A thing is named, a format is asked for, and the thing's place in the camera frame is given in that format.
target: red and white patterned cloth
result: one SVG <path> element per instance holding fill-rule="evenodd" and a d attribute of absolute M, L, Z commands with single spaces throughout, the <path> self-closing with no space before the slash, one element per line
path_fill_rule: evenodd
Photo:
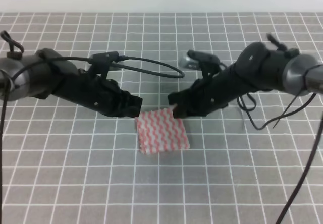
<path fill-rule="evenodd" d="M 137 121 L 140 151 L 153 154 L 190 147 L 181 119 L 175 119 L 171 108 L 141 112 Z"/>

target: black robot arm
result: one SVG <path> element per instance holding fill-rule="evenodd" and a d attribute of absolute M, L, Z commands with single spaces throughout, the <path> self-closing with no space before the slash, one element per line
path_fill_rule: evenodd
<path fill-rule="evenodd" d="M 313 56 L 300 54 L 297 49 L 288 50 L 270 34 L 268 38 L 277 50 L 254 42 L 228 67 L 215 55 L 188 51 L 179 64 L 202 70 L 203 78 L 186 90 L 168 95 L 169 104 L 177 105 L 174 117 L 203 117 L 225 108 L 234 99 L 260 90 L 279 90 L 298 96 L 323 90 L 323 67 Z"/>
<path fill-rule="evenodd" d="M 46 99 L 50 94 L 92 109 L 107 117 L 139 116 L 142 98 L 122 90 L 117 81 L 107 79 L 109 71 L 125 68 L 161 77 L 183 78 L 184 73 L 177 68 L 149 59 L 127 57 L 118 52 L 98 53 L 91 58 L 62 57 L 48 48 L 34 55 L 24 56 L 22 45 L 12 40 L 3 31 L 2 39 L 10 51 L 6 58 L 0 58 L 0 98 L 5 96 L 5 83 L 9 81 L 8 101 L 25 97 Z M 124 60 L 142 60 L 171 68 L 180 75 L 168 75 L 117 64 Z M 69 60 L 90 63 L 89 69 L 77 69 Z"/>

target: grid mat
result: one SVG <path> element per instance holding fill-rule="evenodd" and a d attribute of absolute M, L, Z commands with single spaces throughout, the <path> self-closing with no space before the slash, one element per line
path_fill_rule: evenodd
<path fill-rule="evenodd" d="M 44 47 L 81 57 L 116 50 L 174 66 L 189 49 L 231 64 L 268 32 L 322 61 L 322 24 L 323 13 L 0 14 L 0 30 L 23 43 L 26 54 Z M 5 57 L 7 45 L 0 42 L 0 48 Z M 146 62 L 129 64 L 166 72 Z M 200 77 L 185 73 L 181 80 L 128 70 L 108 77 L 151 110 L 166 107 L 167 94 Z M 259 125 L 292 99 L 278 92 L 254 96 Z M 3 223 L 274 223 L 307 161 L 322 109 L 317 97 L 305 111 L 259 132 L 232 102 L 206 118 L 184 120 L 190 150 L 145 156 L 133 119 L 109 119 L 52 96 L 10 102 Z M 323 223 L 322 167 L 319 150 L 285 224 Z"/>

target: table surface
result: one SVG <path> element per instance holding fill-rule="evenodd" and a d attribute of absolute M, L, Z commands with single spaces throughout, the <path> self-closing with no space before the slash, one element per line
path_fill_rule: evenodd
<path fill-rule="evenodd" d="M 230 64 L 268 32 L 322 61 L 322 23 L 323 13 L 0 15 L 0 30 L 22 42 L 26 54 L 44 47 L 81 57 L 116 50 L 175 66 L 189 49 L 212 52 Z M 8 47 L 3 42 L 0 47 L 4 57 Z M 146 62 L 128 64 L 167 71 Z M 108 77 L 142 97 L 142 110 L 152 110 L 167 107 L 168 93 L 200 77 L 185 73 L 180 80 L 128 70 Z M 278 92 L 254 96 L 258 125 L 292 99 Z M 307 98 L 296 100 L 292 109 Z M 137 150 L 133 119 L 107 118 L 53 96 L 10 102 L 3 143 L 4 223 L 275 223 L 304 169 L 322 109 L 317 97 L 275 129 L 256 131 L 232 102 L 205 118 L 184 120 L 189 150 L 146 156 Z M 285 224 L 323 222 L 322 154 Z"/>

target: black cable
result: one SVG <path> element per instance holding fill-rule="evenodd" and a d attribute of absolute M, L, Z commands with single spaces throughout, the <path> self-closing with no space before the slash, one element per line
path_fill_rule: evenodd
<path fill-rule="evenodd" d="M 245 104 L 243 98 L 242 97 L 239 97 L 237 100 L 238 100 L 238 102 L 239 102 L 239 100 L 241 100 L 241 102 L 243 104 L 243 108 L 241 108 L 241 109 L 247 113 L 247 115 L 248 115 L 248 117 L 250 119 L 250 122 L 253 125 L 253 127 L 255 129 L 257 129 L 257 130 L 260 131 L 260 130 L 264 129 L 271 122 L 274 122 L 275 120 L 280 120 L 282 118 L 292 116 L 293 114 L 296 114 L 296 113 L 300 112 L 301 110 L 305 109 L 314 100 L 315 97 L 316 97 L 316 94 L 314 93 L 314 94 L 311 95 L 311 97 L 308 99 L 308 101 L 305 102 L 301 107 L 297 108 L 296 110 L 294 110 L 292 112 L 289 112 L 289 113 L 286 113 L 286 114 L 282 114 L 282 115 L 280 115 L 278 117 L 274 117 L 274 118 L 268 120 L 267 122 L 265 122 L 261 127 L 258 127 L 255 124 L 255 122 L 253 121 L 252 116 L 250 115 L 250 110 L 245 110 L 246 109 L 246 104 Z"/>
<path fill-rule="evenodd" d="M 154 63 L 154 64 L 159 64 L 159 65 L 168 67 L 168 68 L 176 71 L 180 75 L 164 74 L 164 73 L 159 73 L 159 72 L 154 72 L 154 71 L 150 71 L 150 70 L 135 68 L 135 67 L 132 67 L 132 66 L 127 66 L 127 65 L 117 64 L 117 63 L 110 63 L 110 66 L 113 66 L 113 67 L 116 67 L 116 68 L 128 69 L 128 70 L 141 72 L 141 73 L 145 73 L 145 74 L 151 74 L 151 75 L 160 76 L 160 77 L 164 77 L 164 78 L 181 79 L 181 78 L 185 77 L 185 74 L 180 69 L 177 69 L 177 68 L 175 68 L 175 67 L 173 67 L 171 65 L 168 65 L 168 64 L 165 64 L 165 63 L 162 63 L 162 62 L 158 62 L 158 61 L 150 60 L 150 59 L 126 57 L 126 60 L 130 60 L 130 59 L 141 60 L 141 61 L 146 61 L 146 62 L 150 62 L 150 63 Z M 88 62 L 90 64 L 98 62 L 97 60 L 94 60 L 94 59 L 81 58 L 81 57 L 58 57 L 58 58 L 52 58 L 52 59 L 45 59 L 45 60 L 34 62 L 32 64 L 29 64 L 29 65 L 23 67 L 21 70 L 19 70 L 18 72 L 16 72 L 14 74 L 14 76 L 12 77 L 12 80 L 15 81 L 20 74 L 22 74 L 27 69 L 35 67 L 36 65 L 43 64 L 43 63 L 50 63 L 50 62 L 54 62 L 54 61 L 66 61 L 66 60 L 84 61 L 84 62 Z"/>
<path fill-rule="evenodd" d="M 319 128 L 318 128 L 318 131 L 317 131 L 317 134 L 316 134 L 316 137 L 315 137 L 315 141 L 314 141 L 314 145 L 313 145 L 313 148 L 312 148 L 312 151 L 311 151 L 311 154 L 309 155 L 308 157 L 308 161 L 306 163 L 306 166 L 305 166 L 305 169 L 302 173 L 302 176 L 301 178 L 299 179 L 293 193 L 291 194 L 291 196 L 289 197 L 286 205 L 284 206 L 281 214 L 279 215 L 277 221 L 276 221 L 276 224 L 281 224 L 283 219 L 284 219 L 284 216 L 286 215 L 289 207 L 291 206 L 291 204 L 293 203 L 296 195 L 298 194 L 300 188 L 302 187 L 302 184 L 304 183 L 304 180 L 308 174 L 308 171 L 313 163 L 313 160 L 314 160 L 314 157 L 315 157 L 315 154 L 316 154 L 316 151 L 317 151 L 317 148 L 318 148 L 318 145 L 319 145 L 319 142 L 320 142 L 320 139 L 321 139 L 321 136 L 322 136 L 322 132 L 323 132 L 323 114 L 322 114 L 322 117 L 321 117 L 321 122 L 319 124 Z"/>
<path fill-rule="evenodd" d="M 2 140 L 3 140 L 3 133 L 4 133 L 4 126 L 5 126 L 5 117 L 6 117 L 6 109 L 7 109 L 7 103 L 9 99 L 9 94 L 10 94 L 10 78 L 9 76 L 5 73 L 2 72 L 3 76 L 6 79 L 5 82 L 5 90 L 4 90 L 4 100 L 2 104 L 2 110 L 1 110 L 1 117 L 0 117 L 0 183 L 1 183 L 1 188 L 0 188 L 0 197 L 1 197 L 1 207 L 2 207 Z M 2 223 L 2 210 L 0 211 L 0 224 Z"/>

